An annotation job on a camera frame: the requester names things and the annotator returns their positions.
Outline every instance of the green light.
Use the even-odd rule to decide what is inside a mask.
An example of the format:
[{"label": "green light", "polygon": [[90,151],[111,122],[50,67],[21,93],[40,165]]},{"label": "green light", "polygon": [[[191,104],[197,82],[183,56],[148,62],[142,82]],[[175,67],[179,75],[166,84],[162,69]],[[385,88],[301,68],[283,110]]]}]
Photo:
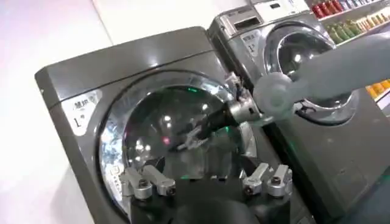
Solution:
[{"label": "green light", "polygon": [[194,88],[188,88],[187,90],[191,91],[191,92],[194,92],[194,93],[197,93],[197,89],[194,89]]}]

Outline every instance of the bolt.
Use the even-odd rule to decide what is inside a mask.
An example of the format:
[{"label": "bolt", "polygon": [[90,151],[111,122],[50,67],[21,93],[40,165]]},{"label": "bolt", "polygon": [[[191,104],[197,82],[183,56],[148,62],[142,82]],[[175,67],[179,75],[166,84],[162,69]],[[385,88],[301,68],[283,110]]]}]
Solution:
[{"label": "bolt", "polygon": [[173,195],[175,195],[176,194],[176,188],[170,188],[170,189],[168,189],[167,191],[166,191],[166,195],[168,195],[168,196],[173,196]]},{"label": "bolt", "polygon": [[254,194],[253,191],[254,191],[254,190],[252,190],[252,188],[250,188],[250,187],[245,187],[245,188],[244,188],[244,193],[245,193],[246,195],[248,195],[248,196],[253,195],[253,194]]},{"label": "bolt", "polygon": [[271,183],[272,184],[280,184],[282,181],[280,179],[280,177],[272,177],[271,179]]},{"label": "bolt", "polygon": [[147,185],[149,184],[149,182],[145,179],[140,179],[140,181],[138,182],[138,187],[139,188],[142,188],[142,187],[147,187]]}]

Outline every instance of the bottle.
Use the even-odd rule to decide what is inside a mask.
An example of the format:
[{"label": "bottle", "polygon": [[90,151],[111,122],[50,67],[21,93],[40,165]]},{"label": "bottle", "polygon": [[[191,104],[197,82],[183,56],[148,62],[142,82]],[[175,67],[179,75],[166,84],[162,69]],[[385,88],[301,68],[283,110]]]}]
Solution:
[{"label": "bottle", "polygon": [[346,32],[348,37],[356,36],[345,23],[340,23],[341,28]]},{"label": "bottle", "polygon": [[361,6],[359,0],[352,0],[352,2],[354,3],[355,7]]},{"label": "bottle", "polygon": [[385,89],[390,88],[390,82],[387,81],[387,80],[380,82],[380,84],[381,84]]},{"label": "bottle", "polygon": [[355,34],[355,35],[361,34],[361,30],[359,29],[359,27],[355,23],[353,23],[351,20],[347,20],[346,25],[353,32],[353,34]]},{"label": "bottle", "polygon": [[378,94],[375,92],[372,86],[366,86],[367,92],[371,95],[373,99],[378,97]]},{"label": "bottle", "polygon": [[377,14],[375,17],[377,17],[377,20],[379,21],[380,24],[384,23],[385,21],[381,18],[379,14]]},{"label": "bottle", "polygon": [[362,22],[358,23],[358,26],[359,26],[359,29],[360,29],[362,32],[367,31],[366,26],[365,26]]},{"label": "bottle", "polygon": [[378,95],[385,91],[385,88],[380,83],[375,83],[372,87]]},{"label": "bottle", "polygon": [[352,0],[346,0],[346,2],[348,3],[350,9],[356,8],[356,5]]},{"label": "bottle", "polygon": [[337,35],[343,40],[343,41],[346,41],[348,40],[350,37],[346,34],[346,32],[339,26],[339,25],[335,25],[334,26],[335,28],[335,31],[337,33]]},{"label": "bottle", "polygon": [[339,37],[339,35],[337,35],[337,33],[336,33],[334,28],[328,26],[327,30],[328,30],[330,38],[335,42],[335,44],[339,44],[339,43],[344,41],[343,39],[341,39]]},{"label": "bottle", "polygon": [[318,6],[325,16],[330,16],[332,14],[324,2],[319,2]]},{"label": "bottle", "polygon": [[327,6],[327,8],[332,14],[339,13],[339,10],[336,9],[336,7],[333,5],[331,1],[325,1],[325,5]]},{"label": "bottle", "polygon": [[347,0],[339,0],[339,3],[341,4],[342,8],[344,10],[349,10],[351,9],[350,6],[348,5]]},{"label": "bottle", "polygon": [[366,22],[368,23],[370,29],[375,27],[375,23],[372,22],[372,20],[370,18],[366,18]]},{"label": "bottle", "polygon": [[371,20],[374,22],[375,26],[380,25],[379,21],[376,19],[376,17],[371,16]]},{"label": "bottle", "polygon": [[342,7],[342,5],[340,4],[340,2],[338,0],[331,0],[331,2],[333,3],[333,5],[336,7],[336,9],[339,12],[344,11],[344,8]]},{"label": "bottle", "polygon": [[386,22],[389,21],[389,18],[385,17],[385,15],[384,15],[383,13],[381,13],[380,15],[382,16],[382,19],[383,19],[384,21],[386,21]]},{"label": "bottle", "polygon": [[324,13],[322,12],[322,10],[318,6],[318,4],[313,3],[313,5],[311,6],[311,11],[314,12],[314,14],[316,15],[316,17],[318,19],[321,19],[321,18],[325,17]]}]

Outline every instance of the control panel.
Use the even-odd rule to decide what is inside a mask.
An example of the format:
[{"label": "control panel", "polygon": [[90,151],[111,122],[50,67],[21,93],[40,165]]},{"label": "control panel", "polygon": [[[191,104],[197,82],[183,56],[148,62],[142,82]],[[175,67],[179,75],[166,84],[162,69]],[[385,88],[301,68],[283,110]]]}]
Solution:
[{"label": "control panel", "polygon": [[265,23],[309,10],[304,0],[252,1]]}]

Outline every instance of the dark gray washing machine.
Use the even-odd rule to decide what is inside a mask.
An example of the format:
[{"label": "dark gray washing machine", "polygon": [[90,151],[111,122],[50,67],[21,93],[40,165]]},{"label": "dark gray washing machine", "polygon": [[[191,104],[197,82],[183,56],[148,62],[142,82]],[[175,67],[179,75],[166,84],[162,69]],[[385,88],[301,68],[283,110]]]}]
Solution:
[{"label": "dark gray washing machine", "polygon": [[[294,80],[301,63],[335,47],[310,11],[283,3],[262,1],[224,12],[208,31],[229,70],[249,89],[272,72]],[[316,220],[326,223],[348,213],[389,167],[390,125],[365,89],[296,107],[296,116],[264,130],[292,167]]]},{"label": "dark gray washing machine", "polygon": [[[181,156],[168,152],[183,125],[234,98],[234,86],[225,82],[229,77],[200,27],[120,44],[37,72],[95,223],[128,223],[118,178],[124,164],[153,164],[170,178],[190,179],[242,175],[233,155],[276,169],[279,160],[270,143],[247,123],[219,130],[212,141]],[[293,216],[305,223],[311,215],[298,199],[292,201]]]}]

